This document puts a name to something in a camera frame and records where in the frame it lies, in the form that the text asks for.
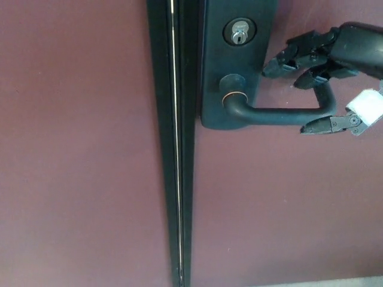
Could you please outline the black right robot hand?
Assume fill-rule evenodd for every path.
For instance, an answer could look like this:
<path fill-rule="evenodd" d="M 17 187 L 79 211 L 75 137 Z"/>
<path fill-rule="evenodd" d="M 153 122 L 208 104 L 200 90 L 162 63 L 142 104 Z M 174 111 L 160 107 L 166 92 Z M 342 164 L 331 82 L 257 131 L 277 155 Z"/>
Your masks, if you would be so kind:
<path fill-rule="evenodd" d="M 382 28 L 347 22 L 327 33 L 315 30 L 286 42 L 286 48 L 263 68 L 267 78 L 284 77 L 299 69 L 305 72 L 294 87 L 309 90 L 332 78 L 366 74 L 382 80 Z M 366 89 L 345 107 L 345 115 L 323 116 L 302 126 L 303 135 L 325 135 L 349 130 L 358 136 L 382 119 L 382 90 Z"/>

